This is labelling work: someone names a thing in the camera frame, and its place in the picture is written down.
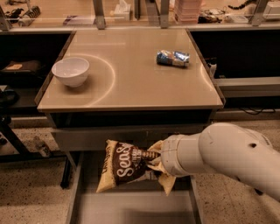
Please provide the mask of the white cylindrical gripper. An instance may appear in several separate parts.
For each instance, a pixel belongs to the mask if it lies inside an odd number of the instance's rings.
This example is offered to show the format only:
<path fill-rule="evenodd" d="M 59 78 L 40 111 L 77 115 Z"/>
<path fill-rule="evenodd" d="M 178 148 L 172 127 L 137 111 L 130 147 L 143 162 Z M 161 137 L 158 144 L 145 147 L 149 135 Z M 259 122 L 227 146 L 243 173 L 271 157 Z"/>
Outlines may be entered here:
<path fill-rule="evenodd" d="M 199 138 L 199 134 L 172 135 L 164 141 L 155 142 L 148 149 L 148 152 L 161 153 L 162 163 L 149 164 L 148 167 L 159 173 L 158 183 L 164 188 L 166 196 L 172 191 L 176 177 L 205 171 L 199 150 Z"/>

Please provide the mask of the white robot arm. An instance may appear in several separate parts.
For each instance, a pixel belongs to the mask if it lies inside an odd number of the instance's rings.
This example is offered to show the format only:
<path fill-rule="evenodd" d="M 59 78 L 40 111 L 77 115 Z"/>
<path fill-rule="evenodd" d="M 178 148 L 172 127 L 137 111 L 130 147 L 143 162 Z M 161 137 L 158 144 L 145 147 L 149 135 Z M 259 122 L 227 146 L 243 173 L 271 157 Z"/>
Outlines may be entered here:
<path fill-rule="evenodd" d="M 169 136 L 155 148 L 156 171 L 177 178 L 219 173 L 280 200 L 280 153 L 257 131 L 220 122 L 199 134 Z"/>

